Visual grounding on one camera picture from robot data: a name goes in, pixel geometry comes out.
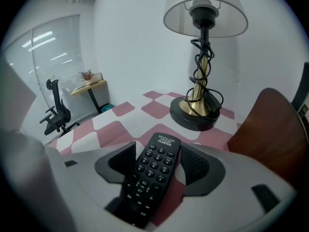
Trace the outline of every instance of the wooden chair back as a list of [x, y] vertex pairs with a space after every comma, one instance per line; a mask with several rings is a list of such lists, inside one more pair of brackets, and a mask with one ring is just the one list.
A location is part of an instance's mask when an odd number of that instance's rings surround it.
[[266, 88], [227, 145], [231, 152], [259, 161], [296, 187], [307, 157], [308, 137], [289, 101]]

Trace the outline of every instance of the pink and white checkered pattern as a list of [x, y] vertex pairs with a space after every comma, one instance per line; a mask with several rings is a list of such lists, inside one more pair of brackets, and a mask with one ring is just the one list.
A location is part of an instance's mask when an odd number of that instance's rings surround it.
[[[62, 155], [137, 142], [137, 157], [155, 132], [173, 135], [185, 143], [228, 150], [227, 141], [237, 131], [234, 113], [221, 109], [214, 128], [208, 131], [192, 131], [178, 125], [169, 114], [169, 105], [176, 93], [162, 94], [150, 91], [132, 101], [127, 101], [92, 120], [80, 125], [61, 138], [50, 143]], [[180, 205], [185, 189], [185, 176], [178, 159], [175, 175], [150, 227], [158, 227]]]

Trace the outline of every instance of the remote control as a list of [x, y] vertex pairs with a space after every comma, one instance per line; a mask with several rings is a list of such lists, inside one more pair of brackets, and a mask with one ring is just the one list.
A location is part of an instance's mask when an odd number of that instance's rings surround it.
[[144, 228], [160, 205], [175, 170], [180, 144], [176, 137], [155, 133], [140, 154], [123, 184], [131, 224]]

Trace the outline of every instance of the office chair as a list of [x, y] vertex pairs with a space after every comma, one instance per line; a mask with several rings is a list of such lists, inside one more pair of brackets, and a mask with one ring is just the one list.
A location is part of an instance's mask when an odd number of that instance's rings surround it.
[[50, 109], [46, 111], [46, 113], [51, 112], [54, 117], [50, 118], [52, 114], [47, 115], [44, 119], [40, 121], [40, 124], [42, 124], [44, 121], [47, 121], [46, 130], [44, 132], [45, 135], [51, 134], [54, 130], [57, 130], [57, 132], [60, 132], [60, 128], [63, 130], [62, 134], [68, 133], [70, 129], [76, 124], [79, 126], [79, 123], [73, 123], [68, 128], [65, 128], [66, 123], [68, 123], [71, 120], [71, 112], [68, 108], [65, 107], [63, 104], [62, 99], [60, 100], [59, 96], [59, 90], [58, 90], [58, 80], [54, 80], [51, 82], [50, 79], [46, 82], [46, 87], [49, 90], [53, 91], [56, 110], [58, 113], [55, 112], [54, 108], [55, 106], [52, 106]]

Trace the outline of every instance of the white wall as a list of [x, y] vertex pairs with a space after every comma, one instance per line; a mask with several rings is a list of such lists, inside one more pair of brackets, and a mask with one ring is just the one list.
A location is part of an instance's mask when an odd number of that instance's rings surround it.
[[98, 72], [94, 54], [93, 4], [68, 3], [68, 0], [28, 0], [11, 24], [2, 49], [22, 34], [46, 22], [70, 15], [80, 15], [80, 42], [84, 67]]
[[249, 20], [239, 42], [240, 82], [237, 113], [244, 119], [258, 94], [272, 87], [292, 101], [309, 42], [301, 24], [284, 0], [240, 0]]
[[[171, 32], [163, 25], [165, 0], [96, 0], [94, 30], [98, 69], [107, 79], [111, 100], [120, 104], [152, 89], [185, 94], [198, 52], [191, 37]], [[236, 39], [211, 41], [216, 58], [210, 87], [226, 97], [225, 107], [238, 80]]]
[[[282, 0], [240, 1], [249, 28], [238, 37], [210, 39], [216, 57], [209, 87], [222, 92], [224, 107], [242, 120], [266, 87], [293, 98], [309, 51]], [[164, 27], [164, 7], [165, 0], [96, 0], [98, 69], [115, 104], [154, 88], [185, 94], [192, 87], [197, 50], [190, 37]]]

